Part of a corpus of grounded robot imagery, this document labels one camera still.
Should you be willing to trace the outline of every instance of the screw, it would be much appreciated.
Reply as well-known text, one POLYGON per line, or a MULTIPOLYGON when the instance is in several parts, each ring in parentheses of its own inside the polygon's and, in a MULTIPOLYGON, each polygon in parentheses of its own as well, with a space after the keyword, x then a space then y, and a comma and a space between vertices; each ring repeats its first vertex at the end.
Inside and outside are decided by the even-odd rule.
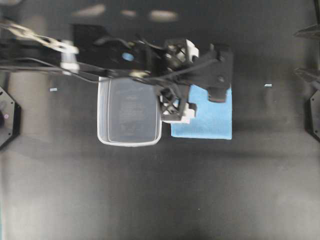
POLYGON ((220 83, 224 83, 224 82, 225 82, 225 79, 224 79, 223 76, 218 76, 218 81, 219 81, 220 83))

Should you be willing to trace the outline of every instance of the blue towel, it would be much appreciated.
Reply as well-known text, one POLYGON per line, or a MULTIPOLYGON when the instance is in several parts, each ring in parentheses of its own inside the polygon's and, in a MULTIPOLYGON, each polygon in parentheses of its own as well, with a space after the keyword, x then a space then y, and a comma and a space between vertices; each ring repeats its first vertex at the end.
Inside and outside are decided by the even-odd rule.
POLYGON ((208 92, 191 86, 189 102, 197 106, 196 116, 190 124, 172 123, 171 135, 176 138, 232 139, 232 90, 227 91, 226 102, 208 100, 208 92))

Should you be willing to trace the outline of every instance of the clear plastic container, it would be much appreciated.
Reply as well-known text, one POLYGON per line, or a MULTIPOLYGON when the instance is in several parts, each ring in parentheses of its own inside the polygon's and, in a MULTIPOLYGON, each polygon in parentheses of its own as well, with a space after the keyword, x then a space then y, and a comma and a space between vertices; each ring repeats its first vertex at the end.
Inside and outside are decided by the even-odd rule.
POLYGON ((140 147, 156 144, 162 122, 151 85, 129 78, 103 80, 98 86, 97 136, 107 145, 140 147))

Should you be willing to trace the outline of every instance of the cable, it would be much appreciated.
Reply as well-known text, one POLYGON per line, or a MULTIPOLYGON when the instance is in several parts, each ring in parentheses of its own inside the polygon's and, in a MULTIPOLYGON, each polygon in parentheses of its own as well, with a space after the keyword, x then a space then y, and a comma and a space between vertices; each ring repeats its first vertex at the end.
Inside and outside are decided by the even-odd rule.
POLYGON ((74 73, 74 72, 72 72, 72 71, 70 71, 70 70, 64 69, 64 68, 62 68, 62 67, 60 67, 60 66, 57 66, 57 65, 51 64, 51 63, 49 63, 49 62, 42 61, 42 60, 37 59, 37 58, 33 58, 33 57, 14 58, 14 59, 12 59, 12 60, 0 61, 0 63, 2 63, 2 62, 12 62, 12 61, 33 61, 33 62, 36 62, 36 63, 39 63, 39 64, 43 64, 43 65, 47 65, 47 66, 49 66, 49 67, 53 67, 53 68, 59 69, 59 70, 61 70, 62 72, 67 72, 67 73, 69 73, 70 75, 75 76, 75 77, 77 77, 78 79, 81 79, 81 80, 83 80, 83 81, 85 81, 85 82, 87 82, 87 83, 98 84, 99 82, 101 82, 101 81, 90 80, 90 79, 88 79, 88 78, 86 78, 86 77, 83 77, 83 76, 81 76, 81 75, 79 75, 79 74, 77 74, 77 73, 74 73))
MULTIPOLYGON (((119 79, 120 77, 117 77, 117 78, 108 78, 106 80, 98 80, 98 81, 95 81, 95 80, 90 80, 86 77, 83 77, 77 73, 74 73, 70 70, 67 70, 65 68, 62 68, 60 66, 57 66, 57 65, 54 65, 54 64, 51 64, 49 62, 46 62, 46 61, 42 61, 40 59, 37 59, 37 58, 33 58, 33 57, 19 57, 19 58, 14 58, 12 60, 5 60, 5 61, 0 61, 0 63, 3 63, 3 62, 6 62, 6 63, 10 63, 10 62, 14 62, 14 61, 33 61, 33 62, 36 62, 36 63, 40 63, 40 64, 43 64, 43 65, 46 65, 46 66, 49 66, 49 67, 52 67, 52 68, 56 68, 56 69, 59 69, 61 70, 62 72, 67 72, 69 73, 70 75, 72 76, 75 76, 87 83, 91 83, 91 84, 98 84, 98 83, 101 83, 101 82, 104 82, 104 81, 108 81, 108 80, 116 80, 116 79, 119 79)), ((174 72, 171 72, 171 73, 168 73, 166 75, 162 75, 162 76, 155 76, 155 77, 130 77, 131 79, 135 80, 135 81, 138 81, 138 82, 141 82, 141 83, 144 83, 144 84, 152 84, 152 82, 150 81, 154 81, 156 79, 168 79, 168 78, 172 78, 172 77, 175 77, 175 76, 178 76, 178 75, 182 75, 182 74, 186 74, 186 73, 190 73, 190 72, 193 72, 193 71, 196 71, 196 70, 199 70, 199 69, 202 69, 212 63, 216 63, 218 62, 217 59, 210 59, 206 62, 203 62, 201 64, 198 64, 196 66, 191 66, 191 67, 188 67, 186 69, 183 69, 183 70, 179 70, 179 71, 174 71, 174 72)))

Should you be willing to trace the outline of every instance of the black mounting plate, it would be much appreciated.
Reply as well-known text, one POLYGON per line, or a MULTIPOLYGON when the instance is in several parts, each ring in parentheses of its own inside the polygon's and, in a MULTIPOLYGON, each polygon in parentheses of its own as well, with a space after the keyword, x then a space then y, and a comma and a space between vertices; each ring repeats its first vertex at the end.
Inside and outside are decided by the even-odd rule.
POLYGON ((21 107, 0 87, 0 149, 19 134, 21 107))
POLYGON ((313 134, 320 140, 320 91, 310 98, 313 134))

